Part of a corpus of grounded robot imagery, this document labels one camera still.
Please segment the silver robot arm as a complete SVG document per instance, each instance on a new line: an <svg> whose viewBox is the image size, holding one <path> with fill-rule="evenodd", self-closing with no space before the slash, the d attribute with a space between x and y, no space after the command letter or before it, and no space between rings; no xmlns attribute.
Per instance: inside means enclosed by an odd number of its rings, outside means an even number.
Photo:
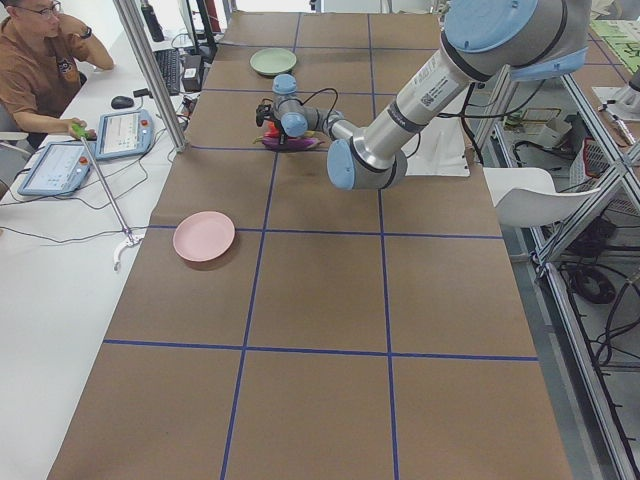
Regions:
<svg viewBox="0 0 640 480"><path fill-rule="evenodd" d="M592 4L589 1L452 1L439 49L366 127L334 109L305 106L293 76L275 77L271 104L256 110L279 139L320 131L332 143L328 175L344 190L381 190L407 172L402 149L469 84L486 82L503 67L515 81L539 81L584 65Z"/></svg>

